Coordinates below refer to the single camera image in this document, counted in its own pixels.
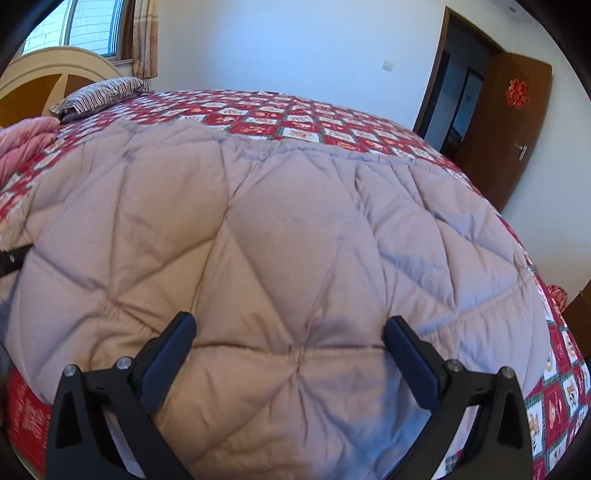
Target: window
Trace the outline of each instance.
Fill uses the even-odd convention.
[[[22,54],[68,45],[116,57],[124,4],[125,0],[64,0],[27,37]]]

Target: door handle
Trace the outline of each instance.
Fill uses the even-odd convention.
[[[519,160],[523,160],[525,157],[525,154],[527,153],[527,145],[518,145],[515,144],[515,148],[519,148]]]

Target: quilted comforter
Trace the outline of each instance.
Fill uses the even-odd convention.
[[[427,160],[119,121],[13,213],[3,244],[28,241],[6,344],[43,398],[64,365],[197,317],[155,422],[199,477],[382,478],[428,418],[384,352],[391,315],[470,369],[513,366],[524,395],[550,349],[519,243]]]

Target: beige curtain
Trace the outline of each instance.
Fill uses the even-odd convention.
[[[133,74],[158,76],[158,0],[135,0]]]

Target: wooden door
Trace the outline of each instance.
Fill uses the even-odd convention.
[[[455,163],[498,209],[509,199],[544,120],[552,67],[514,53],[489,60]]]

